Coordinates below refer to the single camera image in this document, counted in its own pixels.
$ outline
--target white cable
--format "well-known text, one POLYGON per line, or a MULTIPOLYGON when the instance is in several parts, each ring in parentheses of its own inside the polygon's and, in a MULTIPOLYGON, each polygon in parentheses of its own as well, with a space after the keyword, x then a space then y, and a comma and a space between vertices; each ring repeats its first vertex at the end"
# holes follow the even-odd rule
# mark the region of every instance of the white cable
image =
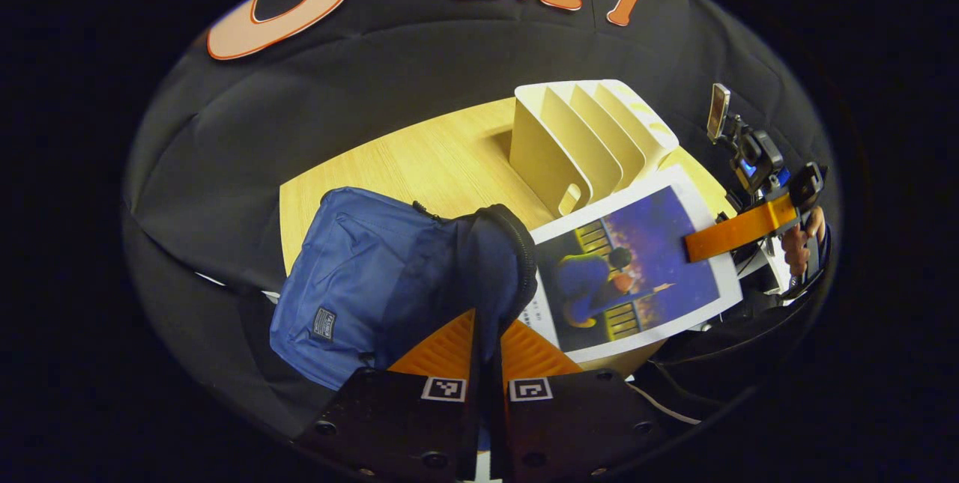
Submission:
POLYGON ((629 387, 631 387, 631 388, 633 388, 633 389, 635 389, 635 390, 638 392, 638 394, 643 395, 643 397, 645 397, 645 398, 647 399, 647 401, 650 402, 650 404, 652 404, 654 407, 656 407, 656 408, 658 409, 658 411, 663 412, 665 415, 671 416, 672 418, 675 418, 675 419, 679 419, 679 421, 684 422, 684 424, 690 424, 690 425, 699 425, 699 424, 700 424, 699 419, 693 419, 693 418, 691 418, 691 417, 689 417, 689 416, 684 416, 683 414, 677 414, 676 412, 672 411, 671 409, 668 409, 667 407, 664 407, 664 405, 661 405, 661 404, 659 404, 658 402, 656 402, 655 398, 650 397, 650 395, 648 395, 647 392, 641 390, 640 388, 634 386, 633 384, 631 384, 631 383, 629 383, 629 382, 626 382, 626 385, 629 386, 629 387))

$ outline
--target screw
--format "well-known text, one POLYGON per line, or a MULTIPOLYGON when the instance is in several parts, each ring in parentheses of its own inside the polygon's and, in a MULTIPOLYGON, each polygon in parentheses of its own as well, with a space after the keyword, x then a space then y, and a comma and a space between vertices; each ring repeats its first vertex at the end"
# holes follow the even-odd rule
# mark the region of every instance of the screw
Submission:
POLYGON ((651 422, 639 422, 636 425, 633 425, 633 431, 640 435, 650 434, 650 431, 653 429, 653 424, 651 422))
POLYGON ((443 453, 430 452, 427 455, 423 455, 423 464, 427 468, 432 468, 439 470, 441 468, 446 468, 446 465, 449 463, 449 460, 446 459, 446 455, 443 453))
POLYGON ((523 464, 530 468, 540 468, 545 465, 545 455, 538 452, 527 453, 523 456, 523 464))
POLYGON ((331 422, 316 422, 316 432, 323 436, 333 436, 336 434, 336 425, 331 422))

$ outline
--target wooden table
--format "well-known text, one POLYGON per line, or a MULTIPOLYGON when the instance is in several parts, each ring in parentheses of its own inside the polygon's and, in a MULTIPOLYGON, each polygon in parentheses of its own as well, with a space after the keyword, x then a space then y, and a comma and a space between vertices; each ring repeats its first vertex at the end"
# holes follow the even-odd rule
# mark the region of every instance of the wooden table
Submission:
MULTIPOLYGON (((451 218, 490 204, 505 204, 533 230, 555 219, 509 165, 515 98, 492 101, 432 118, 357 146, 280 187, 283 261, 290 274, 309 224, 325 192, 362 187, 403 202, 418 200, 431 213, 451 218)), ((661 168, 681 165, 714 216, 736 211, 726 192, 686 150, 677 148, 661 168)), ((629 374, 662 345, 582 364, 629 374)))

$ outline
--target blue backpack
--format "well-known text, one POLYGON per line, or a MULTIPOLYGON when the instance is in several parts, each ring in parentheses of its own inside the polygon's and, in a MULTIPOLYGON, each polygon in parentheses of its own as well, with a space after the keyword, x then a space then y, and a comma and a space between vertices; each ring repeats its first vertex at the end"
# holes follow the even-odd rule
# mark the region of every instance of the blue backpack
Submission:
POLYGON ((327 192, 283 285, 270 346, 332 389, 387 369, 477 310, 484 361, 536 291, 533 241, 506 206, 443 219, 363 189, 327 192))

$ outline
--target backpack label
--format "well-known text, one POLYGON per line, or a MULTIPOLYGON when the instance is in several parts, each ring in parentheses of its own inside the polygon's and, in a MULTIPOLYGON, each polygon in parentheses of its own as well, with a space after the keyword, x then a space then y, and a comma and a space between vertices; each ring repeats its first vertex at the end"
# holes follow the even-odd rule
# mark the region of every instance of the backpack label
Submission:
POLYGON ((332 312, 326 309, 319 308, 316 316, 312 319, 312 333, 328 341, 332 341, 334 323, 336 323, 336 315, 333 315, 332 312))

